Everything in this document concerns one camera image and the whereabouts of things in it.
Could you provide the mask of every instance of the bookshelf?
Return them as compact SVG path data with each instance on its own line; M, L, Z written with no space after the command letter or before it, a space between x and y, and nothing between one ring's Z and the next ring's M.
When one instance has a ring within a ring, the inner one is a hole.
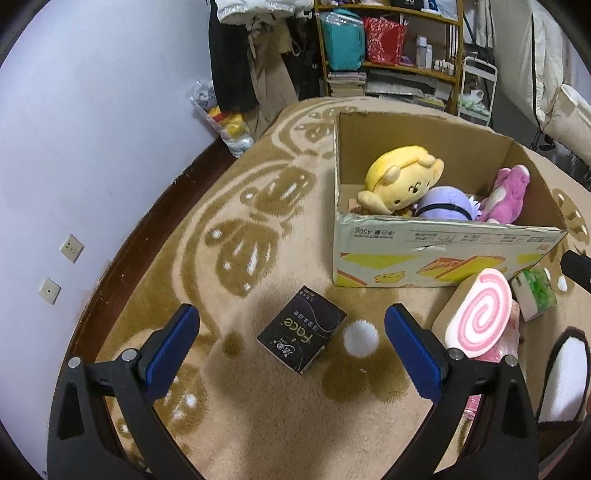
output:
M411 10L408 8L400 8L400 7L385 7L381 5L363 5L363 4L350 4L350 5L321 5L319 0L315 0L314 2L314 11L316 13L316 25L318 28L318 35L320 39L320 55L322 57L322 73L324 77L324 89L325 94L329 95L329 84L328 84L328 73L329 73L329 64L327 61L326 51L324 49L324 38L322 36L322 23L320 22L320 17L318 16L319 12L333 10L336 8L346 8L353 11L358 11L359 14L363 14L364 12L371 12L373 14L384 12L392 13L402 13L408 15L409 17L419 17L424 18L427 20L432 20L434 22L438 22L445 25L452 25L457 27L456 30L456 40L457 40L457 54L455 59L447 59L447 61L452 61L454 63L454 75L448 75L443 72L438 72L436 70L427 70L421 69L414 66L406 66L406 65L382 65L378 63L372 63L370 61L366 61L363 63L363 67L365 68L373 68L373 69L388 69L388 70L396 70L399 72L404 73L416 73L420 75L426 75L429 77L433 77L444 82L449 82L453 84L452 92L450 94L450 99L447 102L446 111L455 114L457 111L457 97L459 94L459 88L462 82L462 57L463 57L463 3L462 0L456 0L457 2L457 21L451 20L449 18L444 18L440 15L435 15L429 12L422 12L420 10ZM450 44L450 30L446 29L446 44Z

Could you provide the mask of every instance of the wooden floor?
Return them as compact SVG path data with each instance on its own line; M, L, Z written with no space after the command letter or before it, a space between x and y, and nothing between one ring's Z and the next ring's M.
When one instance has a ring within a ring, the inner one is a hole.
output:
M87 305L65 359L96 359L115 320L166 239L236 159L217 139L178 176L117 253Z

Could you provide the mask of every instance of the silver screw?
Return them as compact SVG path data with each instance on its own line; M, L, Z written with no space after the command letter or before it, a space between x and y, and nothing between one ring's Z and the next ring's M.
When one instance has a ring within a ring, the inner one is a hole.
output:
M124 362L131 362L137 356L138 351L135 348L128 348L121 354L121 359Z
M73 356L72 358L70 358L68 360L68 367L70 367L70 368L76 368L81 363L82 363L82 360L80 360L80 357L79 356Z
M505 362L510 367L516 367L517 366L517 359L513 355L507 355L505 357Z
M462 352L459 348L450 348L447 351L447 354L454 360L461 360L464 358L464 352Z

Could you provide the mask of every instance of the red patterned bag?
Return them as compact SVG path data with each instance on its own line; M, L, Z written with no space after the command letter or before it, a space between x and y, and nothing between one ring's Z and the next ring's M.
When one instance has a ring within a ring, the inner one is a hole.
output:
M407 28L384 17L363 19L368 43L368 59L374 63L398 65Z

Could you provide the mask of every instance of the pink plastic package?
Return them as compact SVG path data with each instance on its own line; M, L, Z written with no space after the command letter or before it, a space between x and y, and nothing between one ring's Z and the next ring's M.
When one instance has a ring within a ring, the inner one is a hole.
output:
M511 300L511 302L509 323L507 323L501 338L490 350L481 356L477 356L474 360L499 363L505 355L513 355L517 358L517 349L519 348L519 304L515 300ZM468 403L464 409L464 416L467 419L474 420L479 402L480 395L472 395L468 398Z

